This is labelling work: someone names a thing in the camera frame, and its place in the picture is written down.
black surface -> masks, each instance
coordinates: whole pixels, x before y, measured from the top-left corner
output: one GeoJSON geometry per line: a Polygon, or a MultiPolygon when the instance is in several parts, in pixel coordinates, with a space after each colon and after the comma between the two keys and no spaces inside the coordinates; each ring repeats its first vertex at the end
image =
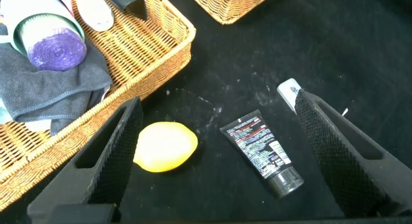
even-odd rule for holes
{"type": "MultiPolygon", "coordinates": [[[[290,77],[337,111],[348,108],[349,121],[412,168],[411,0],[267,0],[231,26],[193,0],[170,2],[197,28],[192,61],[143,101],[144,123],[181,122],[200,143],[169,173],[132,168],[124,220],[341,217],[297,117],[276,92],[290,77]],[[218,130],[255,109],[305,180],[282,200],[218,130]]],[[[0,220],[24,222],[19,207],[29,199],[0,220]]]]}
{"type": "Polygon", "coordinates": [[[109,224],[115,204],[59,205],[50,214],[49,224],[109,224]]]}

gray towel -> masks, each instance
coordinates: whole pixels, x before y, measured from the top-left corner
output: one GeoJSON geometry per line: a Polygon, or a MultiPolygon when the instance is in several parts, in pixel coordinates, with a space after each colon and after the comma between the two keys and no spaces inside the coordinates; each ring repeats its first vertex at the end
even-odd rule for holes
{"type": "MultiPolygon", "coordinates": [[[[7,33],[0,24],[0,34],[7,33]]],[[[88,41],[84,61],[67,71],[38,71],[10,44],[0,44],[0,98],[17,122],[52,120],[50,133],[96,105],[112,85],[103,55],[88,41]]]]}

wicker basket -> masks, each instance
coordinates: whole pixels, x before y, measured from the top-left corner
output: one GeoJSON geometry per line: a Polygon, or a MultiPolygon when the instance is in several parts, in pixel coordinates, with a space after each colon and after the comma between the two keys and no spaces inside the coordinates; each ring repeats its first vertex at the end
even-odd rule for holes
{"type": "Polygon", "coordinates": [[[114,82],[100,104],[51,138],[24,124],[0,125],[0,210],[73,156],[119,105],[135,96],[146,98],[190,61],[193,25],[168,0],[145,2],[148,21],[112,7],[116,19],[109,31],[94,32],[81,23],[105,55],[114,82]]]}
{"type": "Polygon", "coordinates": [[[195,0],[221,24],[232,24],[264,0],[195,0]]]}

purple roll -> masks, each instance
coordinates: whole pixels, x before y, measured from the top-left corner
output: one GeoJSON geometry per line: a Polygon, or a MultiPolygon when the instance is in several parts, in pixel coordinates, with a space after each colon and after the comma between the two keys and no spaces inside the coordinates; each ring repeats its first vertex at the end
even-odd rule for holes
{"type": "Polygon", "coordinates": [[[78,66],[86,45],[74,25],[53,14],[34,15],[19,29],[27,57],[38,70],[65,71],[78,66]]]}
{"type": "Polygon", "coordinates": [[[61,28],[30,47],[27,56],[39,70],[65,71],[84,60],[86,45],[77,33],[61,28]]]}

lemon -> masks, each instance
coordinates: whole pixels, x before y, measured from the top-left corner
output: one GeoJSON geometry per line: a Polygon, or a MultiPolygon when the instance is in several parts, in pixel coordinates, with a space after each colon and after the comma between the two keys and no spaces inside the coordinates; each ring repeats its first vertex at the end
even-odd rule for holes
{"type": "Polygon", "coordinates": [[[149,172],[165,172],[184,163],[197,146],[198,138],[183,124],[157,122],[140,132],[133,161],[149,172]]]}

